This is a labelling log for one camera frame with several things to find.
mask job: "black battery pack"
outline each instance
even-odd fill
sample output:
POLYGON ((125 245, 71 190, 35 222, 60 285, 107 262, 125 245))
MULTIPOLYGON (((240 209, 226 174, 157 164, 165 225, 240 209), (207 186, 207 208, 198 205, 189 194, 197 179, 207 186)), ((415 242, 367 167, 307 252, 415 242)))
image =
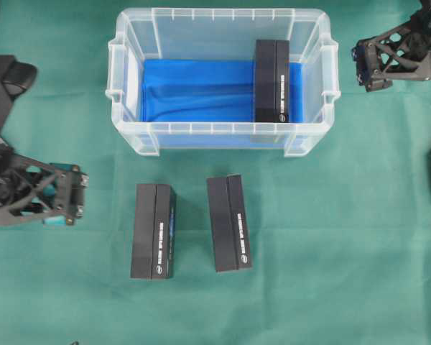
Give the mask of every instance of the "black battery pack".
POLYGON ((137 185, 131 278, 172 276, 174 229, 175 193, 171 186, 137 185))
POLYGON ((289 41, 257 40, 254 106, 256 122, 289 122, 289 41))
POLYGON ((215 270, 252 267, 241 176, 208 178, 208 199, 215 270))

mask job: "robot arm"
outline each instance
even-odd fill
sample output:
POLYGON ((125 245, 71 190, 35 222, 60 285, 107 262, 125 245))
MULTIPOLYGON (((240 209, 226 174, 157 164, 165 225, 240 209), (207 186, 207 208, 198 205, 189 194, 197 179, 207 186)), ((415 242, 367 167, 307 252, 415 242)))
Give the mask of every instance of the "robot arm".
POLYGON ((408 22, 353 48, 358 82, 367 92, 388 88, 393 80, 431 80, 431 0, 420 2, 408 22))

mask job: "blue cloth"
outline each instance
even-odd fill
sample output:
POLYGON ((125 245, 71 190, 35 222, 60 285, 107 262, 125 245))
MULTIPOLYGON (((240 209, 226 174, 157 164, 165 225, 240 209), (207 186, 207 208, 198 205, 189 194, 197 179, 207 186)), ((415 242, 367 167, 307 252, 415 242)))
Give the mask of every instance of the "blue cloth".
MULTIPOLYGON (((302 66, 290 64, 289 120, 302 122, 302 66)), ((142 121, 253 122, 252 61, 146 60, 142 121)))

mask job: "green fabric surface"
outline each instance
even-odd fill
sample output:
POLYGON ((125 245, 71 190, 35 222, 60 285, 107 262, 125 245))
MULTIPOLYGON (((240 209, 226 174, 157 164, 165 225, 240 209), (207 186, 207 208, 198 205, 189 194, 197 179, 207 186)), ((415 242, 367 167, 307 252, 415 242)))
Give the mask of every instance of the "green fabric surface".
POLYGON ((0 1, 0 54, 39 68, 3 135, 90 176, 75 227, 0 227, 0 344, 431 344, 431 81, 366 94, 350 49, 417 0, 0 1), (340 44, 335 126, 307 156, 140 157, 104 95, 127 7, 305 7, 340 44), (205 179, 241 173, 254 268, 216 274, 205 179), (175 276, 129 279, 135 185, 177 197, 175 276))

